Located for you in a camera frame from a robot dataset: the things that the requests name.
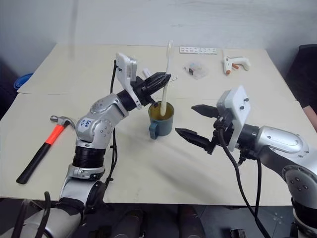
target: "white glue gun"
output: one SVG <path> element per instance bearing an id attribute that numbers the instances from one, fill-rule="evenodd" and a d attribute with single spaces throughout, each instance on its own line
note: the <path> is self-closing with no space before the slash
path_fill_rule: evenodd
<path id="1" fill-rule="evenodd" d="M 228 75 L 232 71 L 232 67 L 235 69 L 238 69 L 239 67 L 237 64 L 241 64 L 246 71 L 250 69 L 250 62 L 248 58 L 245 57 L 234 57 L 230 58 L 228 56 L 225 56 L 223 58 L 223 72 L 224 74 Z"/>

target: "small plastic bag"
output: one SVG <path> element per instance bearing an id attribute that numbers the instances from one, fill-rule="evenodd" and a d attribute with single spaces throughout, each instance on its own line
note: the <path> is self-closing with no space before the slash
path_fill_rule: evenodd
<path id="1" fill-rule="evenodd" d="M 195 79 L 201 79 L 208 74 L 207 68 L 199 62 L 189 62 L 183 69 Z"/>

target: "cup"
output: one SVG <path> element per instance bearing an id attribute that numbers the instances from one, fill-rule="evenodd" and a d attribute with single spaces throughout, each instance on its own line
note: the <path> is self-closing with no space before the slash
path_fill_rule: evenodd
<path id="1" fill-rule="evenodd" d="M 173 126 L 174 107 L 170 103 L 166 103 L 166 113 L 164 116 L 160 115 L 160 104 L 155 108 L 153 105 L 149 107 L 150 117 L 150 137 L 156 139 L 158 136 L 165 136 L 170 134 Z"/>

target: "white table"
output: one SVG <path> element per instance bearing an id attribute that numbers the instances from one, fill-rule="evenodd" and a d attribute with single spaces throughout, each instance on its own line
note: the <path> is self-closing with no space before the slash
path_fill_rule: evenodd
<path id="1" fill-rule="evenodd" d="M 147 66 L 155 72 L 164 71 L 164 50 L 161 47 L 80 46 L 75 54 L 78 61 L 72 62 L 65 53 L 67 47 L 57 45 L 30 81 L 20 89 L 21 93 L 0 122 L 0 195 L 43 199 L 44 191 L 48 190 L 52 199 L 58 200 L 68 164 L 74 155 L 76 137 L 70 127 L 57 139 L 29 182 L 26 185 L 15 182 L 53 129 L 54 124 L 49 117 L 65 115 L 78 120 L 96 99 L 108 94 L 115 52 L 135 55 L 142 65 L 138 71 Z M 176 52 L 172 73 L 175 72 L 173 75 L 178 79 L 170 84 L 168 100 L 175 107 L 173 127 L 189 128 L 210 138 L 214 120 L 199 115 L 190 107 L 196 104 L 215 105 L 224 90 L 242 84 L 251 103 L 247 123 L 294 131 L 317 146 L 313 127 L 266 52 L 225 51 L 231 57 L 249 57 L 252 64 L 250 71 L 239 70 L 226 77 L 219 61 L 221 54 L 189 56 Z M 86 60 L 79 57 L 87 54 Z M 197 81 L 183 72 L 182 66 L 193 58 L 210 65 L 206 78 Z M 84 87 L 88 75 L 91 77 Z M 115 92 L 119 92 L 119 83 L 116 81 L 115 84 Z M 221 148 L 208 155 L 203 149 L 186 142 L 174 130 L 166 137 L 151 140 L 149 123 L 140 123 L 144 120 L 148 121 L 147 107 L 131 111 L 117 126 L 119 158 L 105 202 L 244 205 L 234 169 Z M 239 152 L 235 151 L 234 155 L 238 158 Z M 110 160 L 111 150 L 107 149 L 106 174 Z M 256 163 L 246 161 L 240 171 L 246 196 L 251 204 L 255 204 Z M 260 204 L 291 204 L 287 185 L 265 167 Z"/>

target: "blue cup handle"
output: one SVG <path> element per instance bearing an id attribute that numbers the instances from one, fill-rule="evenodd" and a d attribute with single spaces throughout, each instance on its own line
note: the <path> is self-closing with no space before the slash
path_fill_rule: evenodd
<path id="1" fill-rule="evenodd" d="M 156 122 L 152 122 L 150 127 L 150 137 L 155 140 L 158 137 L 158 124 Z"/>

